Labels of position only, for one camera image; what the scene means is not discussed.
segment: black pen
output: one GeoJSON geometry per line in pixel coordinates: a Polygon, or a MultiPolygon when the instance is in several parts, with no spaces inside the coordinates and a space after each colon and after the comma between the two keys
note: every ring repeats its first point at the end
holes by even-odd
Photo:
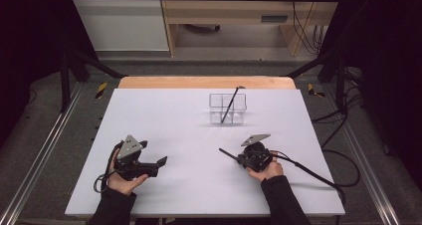
{"type": "Polygon", "coordinates": [[[236,94],[239,91],[239,89],[245,89],[245,87],[239,86],[239,87],[236,88],[235,94],[233,94],[232,100],[230,100],[229,106],[227,107],[226,112],[224,113],[224,116],[221,119],[221,123],[223,123],[224,122],[224,119],[226,119],[227,113],[229,112],[229,109],[232,106],[233,100],[235,99],[236,94]]]}

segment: black sleeve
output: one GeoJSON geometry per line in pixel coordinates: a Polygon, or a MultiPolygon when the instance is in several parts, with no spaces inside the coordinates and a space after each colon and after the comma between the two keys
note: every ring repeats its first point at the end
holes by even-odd
{"type": "Polygon", "coordinates": [[[273,225],[306,225],[308,220],[298,199],[292,191],[288,178],[284,175],[264,179],[261,183],[268,205],[270,206],[273,225]]]}
{"type": "Polygon", "coordinates": [[[102,200],[89,225],[128,225],[135,199],[134,193],[126,196],[107,187],[102,193],[102,200]]]}

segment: white tabletop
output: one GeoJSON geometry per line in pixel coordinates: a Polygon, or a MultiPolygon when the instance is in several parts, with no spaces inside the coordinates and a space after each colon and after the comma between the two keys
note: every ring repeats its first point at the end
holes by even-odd
{"type": "MultiPolygon", "coordinates": [[[[134,216],[268,216],[260,183],[218,149],[237,155],[243,151],[240,144],[252,134],[270,133],[262,140],[265,147],[284,152],[332,181],[300,91],[242,90],[248,107],[243,124],[210,124],[209,95],[233,91],[114,90],[66,214],[95,213],[101,197],[93,190],[94,181],[104,173],[112,148],[128,134],[148,140],[139,161],[168,156],[158,176],[134,190],[138,195],[134,216]]],[[[280,163],[308,216],[344,214],[334,189],[284,160],[280,163]]]]}

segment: pen holder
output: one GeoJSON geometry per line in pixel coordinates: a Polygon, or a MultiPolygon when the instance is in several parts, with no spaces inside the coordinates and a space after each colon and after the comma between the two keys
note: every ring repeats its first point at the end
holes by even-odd
{"type": "Polygon", "coordinates": [[[242,124],[243,113],[246,111],[246,95],[237,94],[227,112],[223,123],[221,120],[227,111],[233,94],[210,94],[210,123],[213,124],[242,124]]]}

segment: white cabinet door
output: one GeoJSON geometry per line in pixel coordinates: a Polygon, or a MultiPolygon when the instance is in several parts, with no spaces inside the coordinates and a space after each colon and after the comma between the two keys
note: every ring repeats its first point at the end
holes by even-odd
{"type": "Polygon", "coordinates": [[[168,51],[157,0],[75,0],[96,51],[168,51]]]}

